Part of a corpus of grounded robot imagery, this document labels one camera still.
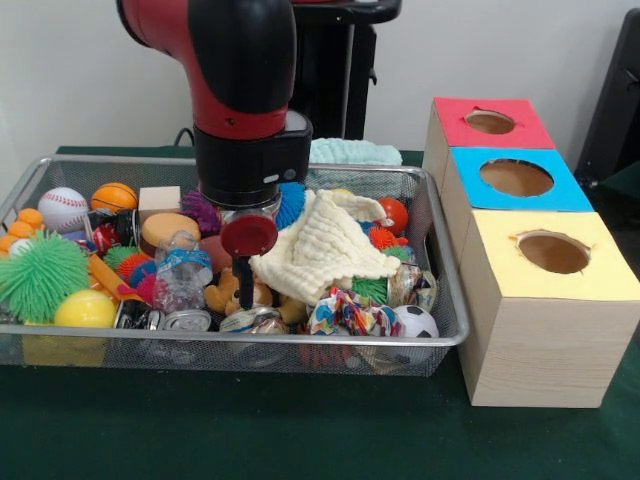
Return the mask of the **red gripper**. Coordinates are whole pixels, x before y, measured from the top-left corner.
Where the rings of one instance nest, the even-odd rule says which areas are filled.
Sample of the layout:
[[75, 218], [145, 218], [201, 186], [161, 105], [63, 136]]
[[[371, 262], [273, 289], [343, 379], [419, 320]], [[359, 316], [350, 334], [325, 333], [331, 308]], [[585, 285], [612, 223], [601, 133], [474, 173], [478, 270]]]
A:
[[263, 255], [275, 245], [278, 230], [275, 221], [262, 213], [234, 213], [221, 229], [221, 245], [235, 259], [235, 275], [239, 281], [239, 304], [242, 309], [253, 306], [253, 272], [249, 258]]

